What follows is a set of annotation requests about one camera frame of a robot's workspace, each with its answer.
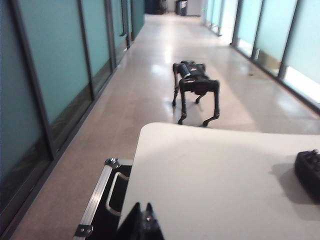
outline corridor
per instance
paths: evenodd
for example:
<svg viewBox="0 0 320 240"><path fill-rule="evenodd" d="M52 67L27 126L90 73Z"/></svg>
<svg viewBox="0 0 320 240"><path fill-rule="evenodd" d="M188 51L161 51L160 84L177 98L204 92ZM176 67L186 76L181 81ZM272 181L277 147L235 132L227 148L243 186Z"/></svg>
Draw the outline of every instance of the corridor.
<svg viewBox="0 0 320 240"><path fill-rule="evenodd" d="M172 64L205 63L220 81L220 118L208 129L320 134L320 117L217 37L199 17L146 15L145 25L77 135L21 221L13 240L72 239L108 157L133 159L140 129L177 123ZM187 93L185 125L200 127L213 114L213 96Z"/></svg>

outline glass wall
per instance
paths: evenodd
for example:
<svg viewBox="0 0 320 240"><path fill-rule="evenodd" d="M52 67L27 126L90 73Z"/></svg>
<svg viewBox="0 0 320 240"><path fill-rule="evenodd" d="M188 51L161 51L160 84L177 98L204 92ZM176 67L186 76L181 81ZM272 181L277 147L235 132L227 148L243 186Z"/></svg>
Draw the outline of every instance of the glass wall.
<svg viewBox="0 0 320 240"><path fill-rule="evenodd" d="M110 2L1 1L1 239L99 97L117 65L114 42L126 48L124 31L136 37L144 24L143 0Z"/></svg>
<svg viewBox="0 0 320 240"><path fill-rule="evenodd" d="M297 0L267 0L263 5L254 59L278 75Z"/></svg>
<svg viewBox="0 0 320 240"><path fill-rule="evenodd" d="M232 46L320 113L320 1L238 3Z"/></svg>
<svg viewBox="0 0 320 240"><path fill-rule="evenodd" d="M212 11L212 18L211 18L211 29L219 34L220 28L220 13L221 13L221 6L223 1L222 0L214 0L213 1L213 11Z"/></svg>
<svg viewBox="0 0 320 240"><path fill-rule="evenodd" d="M232 41L235 26L238 0L224 1L220 34Z"/></svg>
<svg viewBox="0 0 320 240"><path fill-rule="evenodd" d="M251 57L262 6L262 0L243 0L236 46Z"/></svg>
<svg viewBox="0 0 320 240"><path fill-rule="evenodd" d="M58 150L91 102L77 1L19 3Z"/></svg>
<svg viewBox="0 0 320 240"><path fill-rule="evenodd" d="M320 104L320 1L300 1L288 55L284 81Z"/></svg>
<svg viewBox="0 0 320 240"><path fill-rule="evenodd" d="M218 36L232 38L238 0L208 0L206 2L205 24Z"/></svg>
<svg viewBox="0 0 320 240"><path fill-rule="evenodd" d="M82 0L94 94L111 75L105 0Z"/></svg>
<svg viewBox="0 0 320 240"><path fill-rule="evenodd" d="M111 0L113 37L115 45L116 63L119 64L127 50L126 33L123 19L123 7L126 0Z"/></svg>
<svg viewBox="0 0 320 240"><path fill-rule="evenodd" d="M145 1L131 0L132 19L132 40L135 40L138 33L145 24Z"/></svg>
<svg viewBox="0 0 320 240"><path fill-rule="evenodd" d="M207 5L206 5L206 25L211 26L212 23L212 13L214 11L214 1L215 0L208 0Z"/></svg>
<svg viewBox="0 0 320 240"><path fill-rule="evenodd" d="M0 234L51 160L13 22L1 2Z"/></svg>

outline trash can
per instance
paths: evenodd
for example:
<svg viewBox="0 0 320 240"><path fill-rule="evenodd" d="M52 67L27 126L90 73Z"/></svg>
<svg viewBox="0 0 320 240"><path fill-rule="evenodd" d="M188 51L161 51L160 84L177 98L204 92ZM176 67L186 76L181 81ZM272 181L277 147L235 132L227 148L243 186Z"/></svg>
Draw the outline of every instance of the trash can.
<svg viewBox="0 0 320 240"><path fill-rule="evenodd" d="M180 15L187 16L188 1L180 2Z"/></svg>
<svg viewBox="0 0 320 240"><path fill-rule="evenodd" d="M175 14L180 15L180 2L183 0L175 0Z"/></svg>

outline black device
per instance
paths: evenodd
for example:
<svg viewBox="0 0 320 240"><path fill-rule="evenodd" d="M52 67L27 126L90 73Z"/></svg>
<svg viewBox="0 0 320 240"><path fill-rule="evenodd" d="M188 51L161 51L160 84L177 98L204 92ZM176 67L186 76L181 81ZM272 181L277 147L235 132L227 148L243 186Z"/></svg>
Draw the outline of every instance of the black device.
<svg viewBox="0 0 320 240"><path fill-rule="evenodd" d="M165 13L165 1L164 0L145 0L144 8L146 14L161 15Z"/></svg>
<svg viewBox="0 0 320 240"><path fill-rule="evenodd" d="M304 188L320 203L320 154L302 151L296 156L294 171Z"/></svg>
<svg viewBox="0 0 320 240"><path fill-rule="evenodd" d="M165 240L150 203L143 212L140 203L134 205L119 227L115 240Z"/></svg>
<svg viewBox="0 0 320 240"><path fill-rule="evenodd" d="M214 94L214 111L213 116L205 120L202 125L208 126L208 123L212 120L218 119L220 116L219 107L219 91L220 82L218 80L211 80L206 75L206 65L201 63L197 64L194 61L181 61L181 63L173 64L174 73L174 96L172 106L176 106L176 98L178 95L178 89L181 93L181 118L178 123L181 125L183 120L187 118L186 110L186 95L185 92L194 92L199 97L195 100L198 104L200 99L206 95L207 92L213 92ZM182 79L178 82L178 74L181 75Z"/></svg>

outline wall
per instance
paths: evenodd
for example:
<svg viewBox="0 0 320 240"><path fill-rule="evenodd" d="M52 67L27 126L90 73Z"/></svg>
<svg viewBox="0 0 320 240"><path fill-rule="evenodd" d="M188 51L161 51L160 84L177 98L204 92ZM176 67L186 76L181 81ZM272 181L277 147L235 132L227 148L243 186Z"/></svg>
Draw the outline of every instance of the wall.
<svg viewBox="0 0 320 240"><path fill-rule="evenodd" d="M145 8L143 0L132 2L124 17L136 37ZM116 70L119 39L111 36L122 25L119 3L1 1L0 239L16 214L23 217L29 205L22 205L37 195L30 192L41 188L39 178L54 168Z"/></svg>

